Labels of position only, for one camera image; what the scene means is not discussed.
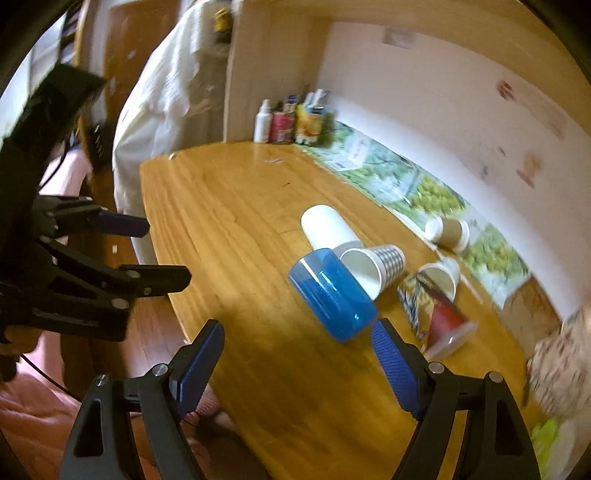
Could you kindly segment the pony wall sticker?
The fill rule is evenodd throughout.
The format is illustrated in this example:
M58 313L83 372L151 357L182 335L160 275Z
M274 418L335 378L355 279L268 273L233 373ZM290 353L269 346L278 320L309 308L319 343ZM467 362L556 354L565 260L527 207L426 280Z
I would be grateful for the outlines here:
M524 156L521 166L516 170L517 175L530 187L535 187L535 178L542 171L542 159L533 153Z

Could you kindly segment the bamboo print white cup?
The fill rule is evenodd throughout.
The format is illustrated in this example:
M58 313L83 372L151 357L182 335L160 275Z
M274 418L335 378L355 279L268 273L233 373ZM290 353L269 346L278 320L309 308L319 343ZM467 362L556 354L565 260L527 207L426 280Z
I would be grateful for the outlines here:
M437 262L423 265L418 272L428 277L452 302L455 301L461 277L458 262L444 257Z

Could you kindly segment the red patterned plastic cup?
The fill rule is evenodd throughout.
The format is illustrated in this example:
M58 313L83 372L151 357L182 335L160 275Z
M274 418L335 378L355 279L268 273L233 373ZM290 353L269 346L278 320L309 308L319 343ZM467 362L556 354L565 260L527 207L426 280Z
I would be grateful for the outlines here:
M469 320L425 274L408 275L398 286L398 297L428 361L443 360L476 333Z

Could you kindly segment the plain white paper cup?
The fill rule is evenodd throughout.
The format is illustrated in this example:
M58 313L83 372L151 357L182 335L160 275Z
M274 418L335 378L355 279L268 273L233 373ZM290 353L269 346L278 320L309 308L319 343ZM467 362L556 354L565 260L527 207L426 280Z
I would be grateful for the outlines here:
M331 249L341 257L346 250L363 248L361 239L329 205L315 205L305 210L301 215L301 229L313 250Z

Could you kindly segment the grape print paper sheet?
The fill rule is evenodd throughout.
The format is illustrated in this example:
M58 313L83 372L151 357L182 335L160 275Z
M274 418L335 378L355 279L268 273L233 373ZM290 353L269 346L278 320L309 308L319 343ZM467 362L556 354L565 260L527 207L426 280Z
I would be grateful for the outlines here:
M418 234L437 217L466 221L470 237L459 256L498 307L531 277L517 251L467 200L376 140L335 121L315 144L297 144Z

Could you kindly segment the green tissue pack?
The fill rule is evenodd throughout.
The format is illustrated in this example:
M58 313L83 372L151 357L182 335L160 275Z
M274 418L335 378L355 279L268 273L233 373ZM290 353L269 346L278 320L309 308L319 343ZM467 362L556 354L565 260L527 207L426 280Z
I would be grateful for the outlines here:
M533 428L531 440L541 479L565 479L572 470L571 457L577 440L575 422L546 420Z

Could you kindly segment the checkered paper cup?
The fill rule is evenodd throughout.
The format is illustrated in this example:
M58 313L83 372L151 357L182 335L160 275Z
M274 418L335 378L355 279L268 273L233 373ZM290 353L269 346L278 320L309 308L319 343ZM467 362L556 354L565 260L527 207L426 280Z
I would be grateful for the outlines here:
M341 261L372 300L392 285L406 267L404 252L394 245L351 248L342 253Z

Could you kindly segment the white spray bottle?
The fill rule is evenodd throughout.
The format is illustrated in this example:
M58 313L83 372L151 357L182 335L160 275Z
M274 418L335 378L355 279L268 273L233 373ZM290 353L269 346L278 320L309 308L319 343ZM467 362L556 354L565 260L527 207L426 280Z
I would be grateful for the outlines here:
M270 140L270 125L273 120L273 109L270 99L264 99L254 120L253 142L266 144Z

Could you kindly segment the brown sleeve paper cup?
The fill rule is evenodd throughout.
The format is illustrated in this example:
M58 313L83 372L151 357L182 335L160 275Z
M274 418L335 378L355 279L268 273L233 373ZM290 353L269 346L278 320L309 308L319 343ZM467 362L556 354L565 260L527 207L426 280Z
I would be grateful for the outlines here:
M425 224L424 235L431 243L461 254L469 245L470 227L462 219L436 217Z

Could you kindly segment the blue plastic cup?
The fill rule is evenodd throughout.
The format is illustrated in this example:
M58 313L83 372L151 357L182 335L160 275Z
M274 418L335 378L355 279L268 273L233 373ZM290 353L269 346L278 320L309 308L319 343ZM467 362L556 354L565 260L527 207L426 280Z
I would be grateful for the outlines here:
M291 267L288 279L339 342L351 340L378 317L374 301L332 249L318 249L301 257Z

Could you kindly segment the red pen holder can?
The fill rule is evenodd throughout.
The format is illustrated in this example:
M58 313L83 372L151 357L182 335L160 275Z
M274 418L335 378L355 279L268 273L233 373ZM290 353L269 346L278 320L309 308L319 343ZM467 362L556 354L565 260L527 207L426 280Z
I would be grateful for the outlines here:
M290 144L293 142L294 121L296 121L296 116L293 113L273 112L270 124L270 143Z

